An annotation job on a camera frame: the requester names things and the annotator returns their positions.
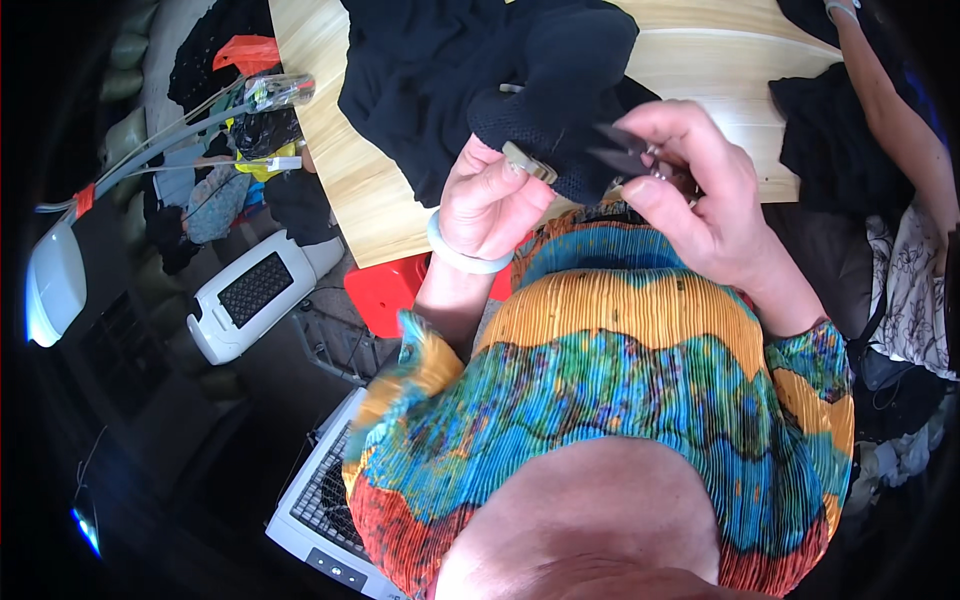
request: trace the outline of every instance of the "multicolored shirt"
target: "multicolored shirt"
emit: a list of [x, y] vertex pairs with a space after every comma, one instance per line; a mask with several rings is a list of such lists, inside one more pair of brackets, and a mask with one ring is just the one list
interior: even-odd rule
[[473, 513], [526, 461], [604, 436], [701, 474], [722, 586], [784, 595], [823, 556], [850, 476], [851, 382], [831, 323], [764, 346], [734, 290], [687, 270], [624, 203], [568, 213], [514, 261], [466, 367], [413, 313], [344, 459], [371, 560], [425, 597]]

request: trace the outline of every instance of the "finger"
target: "finger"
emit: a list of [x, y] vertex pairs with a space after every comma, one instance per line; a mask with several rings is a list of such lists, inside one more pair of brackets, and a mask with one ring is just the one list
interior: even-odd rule
[[674, 247], [689, 247], [691, 242], [698, 243], [710, 235], [707, 224], [690, 210], [684, 195], [667, 181], [636, 178], [624, 184], [620, 195]]
[[496, 249], [490, 253], [502, 256], [503, 249], [514, 246], [518, 240], [523, 239], [527, 231], [540, 222], [543, 213], [555, 198], [557, 193], [546, 183], [537, 178], [528, 179], [518, 192], [504, 198], [500, 203], [496, 226], [484, 242], [484, 247]]
[[728, 189], [735, 184], [729, 176], [731, 143], [697, 103], [649, 102], [625, 114], [615, 125], [680, 154], [707, 193], [735, 191]]
[[502, 157], [473, 177], [459, 181], [451, 197], [456, 197], [462, 206], [487, 206], [517, 192], [529, 177]]
[[459, 176], [462, 178], [476, 175], [486, 169], [487, 165], [497, 162], [502, 157], [502, 153], [499, 153], [480, 141], [476, 133], [471, 133], [467, 144], [464, 145], [464, 149], [460, 151], [460, 155], [457, 156], [456, 161], [453, 163], [450, 176]]

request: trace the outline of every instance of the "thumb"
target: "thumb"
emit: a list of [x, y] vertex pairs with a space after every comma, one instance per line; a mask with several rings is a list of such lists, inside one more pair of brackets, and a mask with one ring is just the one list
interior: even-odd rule
[[486, 206], [519, 191], [529, 177], [526, 171], [502, 157], [463, 181], [458, 195], [472, 204]]
[[674, 246], [685, 239], [709, 234], [707, 224], [690, 210], [684, 195], [668, 181], [639, 177], [624, 183], [620, 195]]

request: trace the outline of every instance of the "red stool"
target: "red stool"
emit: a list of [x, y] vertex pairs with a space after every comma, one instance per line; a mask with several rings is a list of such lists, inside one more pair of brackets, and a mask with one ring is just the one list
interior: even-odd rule
[[[529, 233], [520, 244], [533, 237]], [[417, 292], [426, 277], [426, 259], [430, 252], [407, 256], [358, 269], [354, 265], [344, 276], [344, 288], [360, 317], [371, 333], [381, 338], [399, 337], [396, 326], [396, 312], [401, 308], [413, 308]], [[513, 293], [510, 287], [511, 266], [507, 265], [493, 280], [490, 297], [494, 300], [506, 300]]]

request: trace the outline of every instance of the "white plug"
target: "white plug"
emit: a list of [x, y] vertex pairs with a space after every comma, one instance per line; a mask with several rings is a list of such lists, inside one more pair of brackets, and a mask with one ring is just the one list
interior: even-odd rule
[[299, 156], [274, 156], [267, 158], [267, 172], [291, 171], [303, 167], [303, 159]]

